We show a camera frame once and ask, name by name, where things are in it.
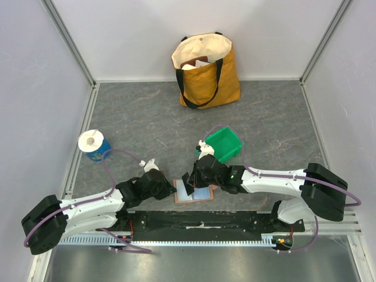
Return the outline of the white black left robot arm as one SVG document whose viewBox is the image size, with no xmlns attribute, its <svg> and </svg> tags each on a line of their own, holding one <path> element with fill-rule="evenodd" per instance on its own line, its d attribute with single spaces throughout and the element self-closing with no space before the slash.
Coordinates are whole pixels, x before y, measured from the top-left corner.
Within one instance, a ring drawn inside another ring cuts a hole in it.
<svg viewBox="0 0 376 282">
<path fill-rule="evenodd" d="M 124 230 L 129 224 L 129 208 L 149 198 L 165 199 L 175 192 L 163 172 L 151 169 L 98 194 L 70 200 L 48 195 L 21 221 L 24 246 L 39 255 L 72 235 L 101 228 Z"/>
</svg>

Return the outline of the pink leather card holder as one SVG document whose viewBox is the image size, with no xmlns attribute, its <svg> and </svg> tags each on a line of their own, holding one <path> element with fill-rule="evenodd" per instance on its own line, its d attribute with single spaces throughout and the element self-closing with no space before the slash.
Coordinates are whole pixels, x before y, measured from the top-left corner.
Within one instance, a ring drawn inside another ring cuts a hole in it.
<svg viewBox="0 0 376 282">
<path fill-rule="evenodd" d="M 178 204 L 213 200 L 213 192 L 217 189 L 217 186 L 209 185 L 208 187 L 195 188 L 194 192 L 191 195 L 188 195 L 182 179 L 174 179 L 173 185 L 176 189 L 176 193 L 174 194 L 174 200 L 175 203 Z"/>
</svg>

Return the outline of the green plastic bin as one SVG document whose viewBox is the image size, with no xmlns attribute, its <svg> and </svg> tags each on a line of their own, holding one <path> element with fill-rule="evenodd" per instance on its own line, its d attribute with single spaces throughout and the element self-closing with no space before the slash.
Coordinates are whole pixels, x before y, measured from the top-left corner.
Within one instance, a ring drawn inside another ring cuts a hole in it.
<svg viewBox="0 0 376 282">
<path fill-rule="evenodd" d="M 226 163 L 241 152 L 242 142 L 237 133 L 228 126 L 217 125 L 209 130 L 204 142 L 214 149 L 214 156 L 220 163 Z"/>
</svg>

